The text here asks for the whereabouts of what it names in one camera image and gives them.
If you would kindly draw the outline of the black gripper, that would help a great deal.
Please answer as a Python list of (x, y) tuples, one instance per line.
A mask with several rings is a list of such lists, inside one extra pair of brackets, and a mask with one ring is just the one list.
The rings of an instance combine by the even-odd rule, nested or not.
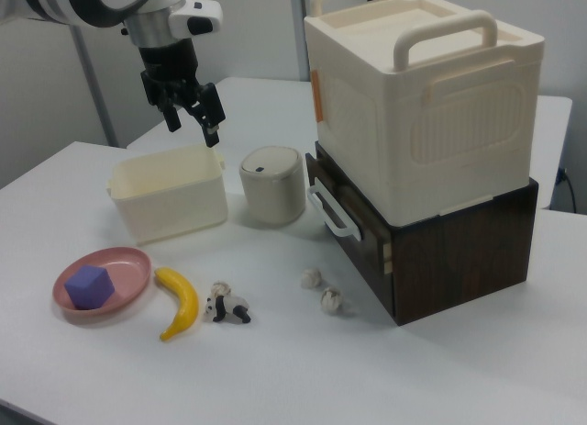
[(219, 125), (226, 115), (216, 86), (197, 82), (193, 42), (181, 39), (172, 45), (138, 50), (145, 66), (141, 80), (148, 101), (163, 114), (168, 130), (175, 132), (181, 127), (175, 106), (185, 107), (201, 126), (206, 146), (216, 146)]

